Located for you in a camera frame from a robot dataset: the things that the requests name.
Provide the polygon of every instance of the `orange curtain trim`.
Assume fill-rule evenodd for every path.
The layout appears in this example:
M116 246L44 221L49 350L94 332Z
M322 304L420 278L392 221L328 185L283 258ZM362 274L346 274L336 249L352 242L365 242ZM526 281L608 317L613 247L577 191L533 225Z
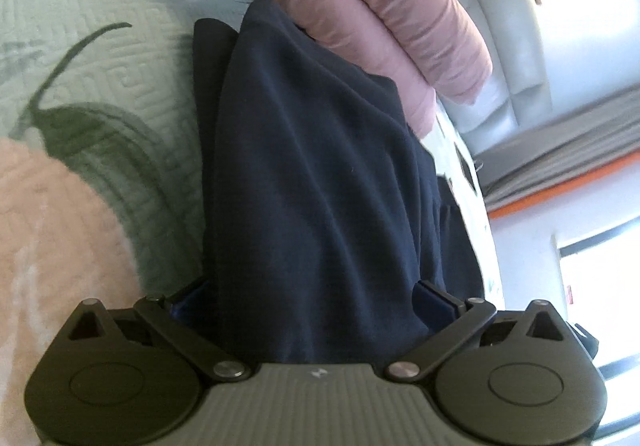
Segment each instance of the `orange curtain trim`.
M550 188L546 188L546 190L537 191L528 197L524 197L519 201L515 201L514 203L508 204L507 206L499 207L498 209L494 209L489 212L489 218L492 220L500 219L501 217L506 217L508 215L512 215L513 213L517 213L528 207L537 206L543 202L551 200L559 195L563 195L564 193L568 193L569 191L577 190L577 188L581 188L586 186L587 184L592 183L593 181L599 180L601 178L606 177L607 175L611 175L620 171L631 164L635 164L636 162L640 162L640 151L635 151L633 153L629 153L624 157L611 161L609 164L605 164L600 168L596 168L585 174L582 174L578 177L575 177L567 182L563 182L556 186L551 186Z

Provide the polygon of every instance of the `navy blue pants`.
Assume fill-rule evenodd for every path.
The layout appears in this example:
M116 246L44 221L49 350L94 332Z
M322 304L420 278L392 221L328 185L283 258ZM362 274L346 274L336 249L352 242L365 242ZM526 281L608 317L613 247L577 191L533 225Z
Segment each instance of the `navy blue pants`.
M412 307L420 279L482 296L460 210L392 80L269 0L239 33L198 21L193 60L207 281L178 319L249 363L380 367L433 331Z

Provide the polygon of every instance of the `curtain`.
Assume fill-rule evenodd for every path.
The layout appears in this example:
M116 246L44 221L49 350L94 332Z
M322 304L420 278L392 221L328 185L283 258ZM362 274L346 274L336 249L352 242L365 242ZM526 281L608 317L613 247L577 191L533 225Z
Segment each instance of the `curtain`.
M478 157L487 210L561 184L640 151L640 86L572 114ZM524 155L534 158L524 159ZM483 183L482 174L494 180Z

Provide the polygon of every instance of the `mattress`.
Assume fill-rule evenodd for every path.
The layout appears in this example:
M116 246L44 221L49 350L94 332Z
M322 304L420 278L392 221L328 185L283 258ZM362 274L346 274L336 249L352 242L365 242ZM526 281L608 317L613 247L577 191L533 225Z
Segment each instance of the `mattress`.
M129 306L200 275L193 24L238 29L251 1L0 0L0 445L38 444L22 390L79 301ZM473 161L437 120L423 144L503 307Z

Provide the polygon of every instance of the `white upholstered headboard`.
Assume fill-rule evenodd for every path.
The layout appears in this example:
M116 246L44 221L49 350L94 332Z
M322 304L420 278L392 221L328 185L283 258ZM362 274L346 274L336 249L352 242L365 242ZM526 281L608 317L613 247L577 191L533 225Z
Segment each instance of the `white upholstered headboard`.
M478 26L494 63L494 73L474 106L442 98L476 155L548 113L552 104L534 1L459 2Z

